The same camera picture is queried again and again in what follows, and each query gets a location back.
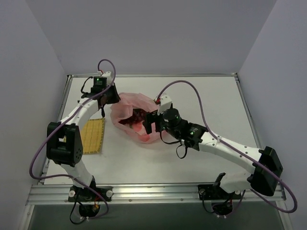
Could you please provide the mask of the pink plastic bag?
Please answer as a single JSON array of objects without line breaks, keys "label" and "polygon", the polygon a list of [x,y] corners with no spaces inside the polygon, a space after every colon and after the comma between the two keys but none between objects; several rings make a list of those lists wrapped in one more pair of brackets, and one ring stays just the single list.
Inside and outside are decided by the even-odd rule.
[{"label": "pink plastic bag", "polygon": [[153,99],[141,93],[119,94],[120,101],[111,105],[110,118],[115,127],[125,132],[136,142],[150,144],[159,139],[152,124],[152,133],[147,134],[143,121],[148,112],[157,110],[158,106]]}]

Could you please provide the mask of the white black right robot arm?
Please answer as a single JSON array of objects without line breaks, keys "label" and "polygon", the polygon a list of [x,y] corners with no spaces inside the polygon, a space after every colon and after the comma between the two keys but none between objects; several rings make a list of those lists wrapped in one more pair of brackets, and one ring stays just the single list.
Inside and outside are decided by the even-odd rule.
[{"label": "white black right robot arm", "polygon": [[175,108],[147,113],[143,125],[147,134],[166,131],[185,149],[211,153],[243,168],[245,171],[238,175],[218,175],[213,183],[217,197],[250,189],[264,196],[274,195],[283,167],[273,148],[258,149],[225,139],[207,127],[182,119]]}]

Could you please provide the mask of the red fake grape bunch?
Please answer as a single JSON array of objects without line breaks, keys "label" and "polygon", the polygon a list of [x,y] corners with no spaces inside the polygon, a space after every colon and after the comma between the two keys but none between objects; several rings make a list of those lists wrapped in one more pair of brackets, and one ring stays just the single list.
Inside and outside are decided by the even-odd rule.
[{"label": "red fake grape bunch", "polygon": [[119,121],[120,124],[122,125],[128,125],[128,126],[133,126],[135,124],[138,123],[142,123],[145,119],[145,115],[147,114],[147,112],[143,109],[133,109],[132,110],[132,116],[126,118],[126,119],[122,119]]}]

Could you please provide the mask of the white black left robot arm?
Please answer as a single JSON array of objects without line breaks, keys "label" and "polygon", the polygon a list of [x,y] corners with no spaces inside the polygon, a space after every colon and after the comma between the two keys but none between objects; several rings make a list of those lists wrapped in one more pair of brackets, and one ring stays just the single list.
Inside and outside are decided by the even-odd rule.
[{"label": "white black left robot arm", "polygon": [[93,77],[90,92],[82,92],[81,99],[72,112],[57,123],[49,123],[47,127],[47,158],[60,165],[72,177],[73,185],[80,188],[79,194],[86,201],[96,197],[97,189],[91,185],[94,177],[82,161],[81,130],[98,111],[105,117],[106,104],[120,101],[113,79],[111,71]]}]

